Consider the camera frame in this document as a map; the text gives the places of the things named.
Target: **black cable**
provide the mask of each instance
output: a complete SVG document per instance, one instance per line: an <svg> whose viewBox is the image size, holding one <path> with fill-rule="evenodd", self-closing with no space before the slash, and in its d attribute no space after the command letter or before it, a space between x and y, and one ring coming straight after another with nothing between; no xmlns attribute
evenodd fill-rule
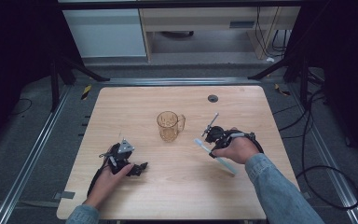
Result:
<svg viewBox="0 0 358 224"><path fill-rule="evenodd" d="M19 114L22 114L24 113L25 111L29 110L32 106L32 100L30 99L27 99L27 98L21 98L20 100L23 100L23 101L28 101L30 104L28 105L27 108L25 108L24 110L20 111L20 112L16 112L16 113L11 113L10 115L19 115Z"/></svg>
<svg viewBox="0 0 358 224"><path fill-rule="evenodd" d="M279 33L279 30L277 30L277 31L275 32L275 35L274 35L274 37L272 38L272 44L271 44L271 45L272 45L272 49L274 49L275 51L279 51L279 52L285 52L285 51L286 51L286 35L287 35L287 30L284 31L283 45L282 45L281 47L274 45L275 40L277 39L278 33Z"/></svg>
<svg viewBox="0 0 358 224"><path fill-rule="evenodd" d="M285 110L288 110L288 109L291 109L291 108L294 108L294 107L297 107L297 106L298 106L298 105L292 105L292 106L286 107L285 109L275 111L274 113L272 113L272 115L281 113L281 112L283 112L283 111L285 111Z"/></svg>
<svg viewBox="0 0 358 224"><path fill-rule="evenodd" d="M261 46L261 49L263 50L264 54L266 54L267 56L269 56L271 58L279 57L280 55L275 55L275 54L269 53L266 41L264 40L263 32L261 31L261 26L260 26L259 19L260 19L260 7L257 7L256 22L255 22L255 39L257 40L258 44ZM257 36L257 27L258 27L258 29L260 31L260 35L261 35L261 38L262 38L263 42L261 42L260 39Z"/></svg>
<svg viewBox="0 0 358 224"><path fill-rule="evenodd" d="M310 132L310 130L312 130L313 127L313 120L312 120L312 124L310 125L310 127L307 129L305 134L308 134ZM296 135L296 136L286 136L286 137L281 137L281 139L289 139L289 138L298 138L298 137L303 137L304 134L301 135Z"/></svg>
<svg viewBox="0 0 358 224"><path fill-rule="evenodd" d="M353 180L351 180L347 175L345 175L343 172L339 171L337 168L334 168L334 167L331 167L331 166L326 166L326 165L314 165L314 166L311 166L309 168L305 168L305 135L306 135L306 131L307 131L307 127L308 127L308 124L310 122L310 117L312 116L312 113L311 113L311 103L312 103L312 99L315 95L319 94L321 91L316 91L315 93L312 94L312 96L310 97L310 100L309 100L309 104L308 104L308 110L309 110L309 114L308 114L308 118L307 118L307 121L306 121L306 124L305 124L305 127L304 127L304 131L303 131L303 136L302 136L302 143L301 143L301 167L302 167L302 171L296 175L296 178L299 178L300 176L304 176L304 180L307 184L307 186L310 188L310 190L319 198L321 199L323 202L331 205L332 207L335 207L337 209L340 209L340 210L349 210L349 209L353 209L355 207L358 206L358 188L356 187L355 183ZM324 197L322 197L322 195L320 195L319 193L316 192L316 190L310 185L310 182L307 178L307 172L309 172L310 170L314 170L314 169L330 169L330 170L333 170L335 172L338 172L340 173L341 175L343 175L353 186L353 188L356 190L356 203L351 205L351 206L341 206L341 205L337 205L337 204L334 204L334 203L331 203L330 201L326 200Z"/></svg>
<svg viewBox="0 0 358 224"><path fill-rule="evenodd" d="M316 102L316 101L318 101L318 100L320 100L320 99L323 99L323 98L324 98L324 96L323 96L323 97L319 97L319 98L317 98L317 99L315 99L315 100L310 99L310 103L308 103L308 105L309 105L308 107L310 107L310 104L312 104L312 103L314 103L314 102ZM293 105L293 106L287 107L287 108L285 108L285 109L282 109L282 110L280 110L280 111L275 112L274 114L283 112L284 110L287 110L287 109L290 109L290 108L293 108L293 107L295 107L295 106ZM286 130L286 129L288 129L288 128L291 128L291 127L295 126L297 123L299 123L299 122L301 121L301 119L307 114L307 112L308 112L308 109L306 108L306 109L304 110L303 114L301 115L301 117L299 117L295 122L293 122L293 123L287 125L286 127L280 128L279 131L283 131L283 130Z"/></svg>

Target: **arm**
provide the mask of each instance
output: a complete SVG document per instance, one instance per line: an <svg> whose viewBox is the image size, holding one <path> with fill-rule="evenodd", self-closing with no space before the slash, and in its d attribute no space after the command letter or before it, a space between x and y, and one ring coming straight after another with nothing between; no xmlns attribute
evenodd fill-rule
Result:
<svg viewBox="0 0 358 224"><path fill-rule="evenodd" d="M66 220L66 223L97 224L100 219L99 209L103 202L114 191L121 179L132 169L132 166L133 164L125 166L116 175L112 174L109 167L103 168L87 200L75 208L71 216Z"/></svg>
<svg viewBox="0 0 358 224"><path fill-rule="evenodd" d="M258 152L247 138L234 138L230 146L213 152L245 164L255 191L270 223L324 223L295 185Z"/></svg>

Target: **white cabinet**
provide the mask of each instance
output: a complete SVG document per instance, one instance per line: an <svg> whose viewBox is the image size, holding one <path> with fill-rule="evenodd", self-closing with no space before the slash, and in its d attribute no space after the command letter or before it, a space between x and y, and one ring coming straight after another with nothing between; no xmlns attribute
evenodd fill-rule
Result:
<svg viewBox="0 0 358 224"><path fill-rule="evenodd" d="M146 56L138 9L64 10L63 15L83 60Z"/></svg>

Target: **table surface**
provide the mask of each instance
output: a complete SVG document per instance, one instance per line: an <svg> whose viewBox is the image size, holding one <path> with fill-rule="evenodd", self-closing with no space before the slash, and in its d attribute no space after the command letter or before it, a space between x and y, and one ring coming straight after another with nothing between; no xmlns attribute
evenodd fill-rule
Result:
<svg viewBox="0 0 358 224"><path fill-rule="evenodd" d="M208 96L218 97L210 103ZM186 117L185 129L172 143L158 133L157 116L170 110ZM101 210L101 219L264 219L255 189L243 165L238 173L212 159L194 143L214 114L214 125L237 127L256 139L266 155L296 186L296 178L258 86L118 87L101 90L78 151L58 218L66 219L86 200L99 155L123 138L135 147L130 162L149 162L141 176L125 177Z"/></svg>

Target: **denim sleeve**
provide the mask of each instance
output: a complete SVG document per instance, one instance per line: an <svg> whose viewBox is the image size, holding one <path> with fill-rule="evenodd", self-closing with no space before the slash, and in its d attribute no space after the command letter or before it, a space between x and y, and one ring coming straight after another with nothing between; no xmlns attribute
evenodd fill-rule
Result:
<svg viewBox="0 0 358 224"><path fill-rule="evenodd" d="M264 154L251 157L245 169L270 223L324 223L296 186Z"/></svg>
<svg viewBox="0 0 358 224"><path fill-rule="evenodd" d="M75 208L66 224L98 224L100 213L92 206L81 204Z"/></svg>

